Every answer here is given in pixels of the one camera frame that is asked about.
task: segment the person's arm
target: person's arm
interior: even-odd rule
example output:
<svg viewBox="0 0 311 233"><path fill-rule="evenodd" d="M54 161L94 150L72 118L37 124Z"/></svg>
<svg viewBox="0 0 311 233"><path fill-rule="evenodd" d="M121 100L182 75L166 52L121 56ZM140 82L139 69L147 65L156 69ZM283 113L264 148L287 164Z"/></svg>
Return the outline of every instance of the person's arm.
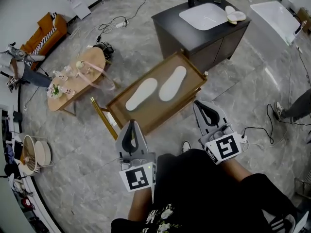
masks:
<svg viewBox="0 0 311 233"><path fill-rule="evenodd" d="M16 59L12 59L12 60L11 60L10 67L13 69L14 77L18 79L18 70L17 70L17 62L16 62Z"/></svg>
<svg viewBox="0 0 311 233"><path fill-rule="evenodd" d="M225 161L220 164L223 170L236 181L241 182L244 178L251 176L252 173L245 169L235 159Z"/></svg>
<svg viewBox="0 0 311 233"><path fill-rule="evenodd" d="M151 188L145 188L134 192L133 202L128 214L128 220L142 222L147 219L152 206Z"/></svg>

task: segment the oval wooden table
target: oval wooden table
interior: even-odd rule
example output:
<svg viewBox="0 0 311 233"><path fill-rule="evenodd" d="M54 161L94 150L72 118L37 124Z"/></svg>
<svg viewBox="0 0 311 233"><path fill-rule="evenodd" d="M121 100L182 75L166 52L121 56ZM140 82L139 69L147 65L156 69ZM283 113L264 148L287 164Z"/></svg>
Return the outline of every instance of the oval wooden table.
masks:
<svg viewBox="0 0 311 233"><path fill-rule="evenodd" d="M95 66L98 66L102 69L104 69L106 62L108 62L105 59L104 53L100 48L91 48L85 51L80 57L77 59L71 61L70 66L74 69L76 69L76 62L77 61L87 61ZM101 81L104 76L102 73L98 70L95 70L92 68L92 71L87 74L87 70L89 68L88 64L85 64L85 66L80 70L90 82L96 84L99 81ZM74 102L78 97L80 97L82 94L84 94L87 90L89 90L92 86L88 84L86 81L84 81L80 76L78 77L68 77L66 81L55 77L52 80L52 83L55 85L60 85L63 86L67 89L71 89L75 91L75 94L68 95L68 94L63 94L60 98L58 99L52 99L48 98L48 107L51 111L59 111L62 110L66 113L69 113L72 116L75 116L74 113L67 111L65 108Z"/></svg>

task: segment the marble floor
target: marble floor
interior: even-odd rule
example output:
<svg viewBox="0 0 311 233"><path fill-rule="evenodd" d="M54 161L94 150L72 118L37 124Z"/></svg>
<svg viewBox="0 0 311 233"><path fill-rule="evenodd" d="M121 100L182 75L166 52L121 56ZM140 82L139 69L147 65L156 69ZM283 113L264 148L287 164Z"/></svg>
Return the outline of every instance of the marble floor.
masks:
<svg viewBox="0 0 311 233"><path fill-rule="evenodd" d="M151 16L187 0L147 0L126 28L114 29L103 35L116 50L113 65L108 72L121 81L122 89L134 82L162 60L159 43ZM247 12L249 0L227 0ZM252 3L269 0L252 0ZM74 58L80 46L93 45L99 34L86 32L117 16L131 17L143 0L105 0L92 8L92 14L83 21L77 19L69 31L77 26L80 35L65 39L42 64L49 73L61 70ZM311 41L300 34L297 44L302 48L306 67L311 67ZM273 65L268 65L243 38L231 60L225 60L209 71L208 82L198 98L213 101L222 107L238 132L247 126L271 130L266 115L267 104L275 100L287 107L309 89L306 73L298 52L284 52ZM23 86L21 106L35 91ZM105 105L119 91L92 89L76 103L76 117L62 112L50 112L46 91L40 88L27 105L22 123L24 132L44 135L52 148L53 167L44 168L35 176L48 207L65 232L110 232L114 218L127 217L132 193L128 193L119 177L114 140L90 102L95 97ZM265 173L287 196L294 190L294 177L303 177L310 164L310 146L304 143L310 128L287 126L274 118L274 145L262 130L246 132L251 143L247 152L237 159L250 171ZM309 117L299 122L311 123ZM146 137L149 149L161 155L178 154L183 140L199 148L200 132L191 105L176 114Z"/></svg>

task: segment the white box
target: white box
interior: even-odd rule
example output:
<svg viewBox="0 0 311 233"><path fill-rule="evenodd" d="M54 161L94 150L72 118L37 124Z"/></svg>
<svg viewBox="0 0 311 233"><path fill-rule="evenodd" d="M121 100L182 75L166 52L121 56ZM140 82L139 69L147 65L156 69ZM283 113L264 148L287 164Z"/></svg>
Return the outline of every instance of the white box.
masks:
<svg viewBox="0 0 311 233"><path fill-rule="evenodd" d="M119 172L127 191L133 192L156 183L156 165L149 162Z"/></svg>
<svg viewBox="0 0 311 233"><path fill-rule="evenodd" d="M246 143L246 136L242 138L240 134L234 132L205 143L204 150L212 161L218 165L225 160L239 155L242 152L240 143Z"/></svg>

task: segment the white flower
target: white flower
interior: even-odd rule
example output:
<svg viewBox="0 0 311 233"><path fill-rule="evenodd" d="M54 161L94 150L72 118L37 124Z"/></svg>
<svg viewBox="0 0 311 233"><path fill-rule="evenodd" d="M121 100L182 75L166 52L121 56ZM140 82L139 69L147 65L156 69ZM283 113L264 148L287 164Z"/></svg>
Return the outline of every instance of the white flower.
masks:
<svg viewBox="0 0 311 233"><path fill-rule="evenodd" d="M165 210L165 211L161 214L161 218L162 218L162 219L166 219L166 218L168 218L172 213L173 213L173 211L172 211L171 209L167 209L167 210Z"/></svg>
<svg viewBox="0 0 311 233"><path fill-rule="evenodd" d="M153 223L155 215L156 215L157 210L153 210L149 213L148 218L147 218L147 223Z"/></svg>
<svg viewBox="0 0 311 233"><path fill-rule="evenodd" d="M169 223L162 223L159 226L158 231L162 233L162 232L165 232L169 228L170 228L170 224Z"/></svg>

